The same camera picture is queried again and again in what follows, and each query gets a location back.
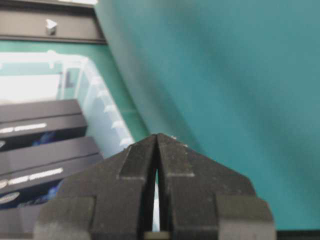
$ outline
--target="product box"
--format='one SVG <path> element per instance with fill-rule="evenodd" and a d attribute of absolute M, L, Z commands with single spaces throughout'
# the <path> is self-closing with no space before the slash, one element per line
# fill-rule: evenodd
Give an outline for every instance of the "product box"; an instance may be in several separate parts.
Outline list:
<path fill-rule="evenodd" d="M 102 160 L 92 137 L 0 152 L 0 216 L 3 209 L 47 202 L 61 180 Z"/>
<path fill-rule="evenodd" d="M 0 239 L 33 239 L 42 204 L 0 210 Z"/>
<path fill-rule="evenodd" d="M 0 106 L 0 152 L 83 137 L 86 130 L 74 99 Z"/>

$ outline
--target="clear plastic bin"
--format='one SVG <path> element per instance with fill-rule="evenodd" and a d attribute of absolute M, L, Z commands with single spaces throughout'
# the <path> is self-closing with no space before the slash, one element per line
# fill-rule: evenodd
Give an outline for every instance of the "clear plastic bin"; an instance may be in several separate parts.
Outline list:
<path fill-rule="evenodd" d="M 105 158 L 134 142 L 95 64 L 85 56 L 0 53 L 0 105 L 77 99 Z"/>

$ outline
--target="black box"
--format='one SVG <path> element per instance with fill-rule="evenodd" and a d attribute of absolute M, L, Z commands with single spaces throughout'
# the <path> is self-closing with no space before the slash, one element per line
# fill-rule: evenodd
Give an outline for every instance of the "black box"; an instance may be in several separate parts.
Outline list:
<path fill-rule="evenodd" d="M 86 130 L 74 99 L 0 106 L 0 152 L 83 137 Z"/>
<path fill-rule="evenodd" d="M 102 160 L 92 137 L 0 152 L 0 216 L 3 209 L 45 203 L 62 179 Z"/>

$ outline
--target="green backdrop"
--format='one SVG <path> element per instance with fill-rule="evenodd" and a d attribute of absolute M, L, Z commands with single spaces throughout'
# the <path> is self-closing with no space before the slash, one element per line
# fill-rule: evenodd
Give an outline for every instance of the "green backdrop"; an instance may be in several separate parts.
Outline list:
<path fill-rule="evenodd" d="M 149 135 L 118 72 L 107 45 L 83 43 L 54 43 L 35 41 L 0 41 L 0 52 L 47 52 L 76 54 L 89 57 L 95 63 L 117 104 L 123 119 L 136 141 Z"/>
<path fill-rule="evenodd" d="M 150 132 L 247 175 L 278 229 L 320 229 L 320 1 L 101 0 L 96 12 Z"/>

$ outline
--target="teal fabric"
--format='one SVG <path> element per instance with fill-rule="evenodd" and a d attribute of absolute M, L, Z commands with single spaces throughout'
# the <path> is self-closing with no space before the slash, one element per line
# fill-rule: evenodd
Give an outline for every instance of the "teal fabric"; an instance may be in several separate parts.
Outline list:
<path fill-rule="evenodd" d="M 76 54 L 89 57 L 109 88 L 124 121 L 126 122 L 133 138 L 136 141 L 149 135 L 146 126 L 134 105 L 131 96 L 119 74 L 118 68 L 111 55 L 109 46 L 100 44 L 57 43 L 37 41 L 0 41 L 0 52 L 47 52 L 56 51 L 59 54 Z M 19 74 L 24 74 L 23 69 L 17 69 Z"/>
<path fill-rule="evenodd" d="M 247 175 L 278 229 L 320 229 L 320 1 L 114 0 L 96 12 L 150 132 Z"/>

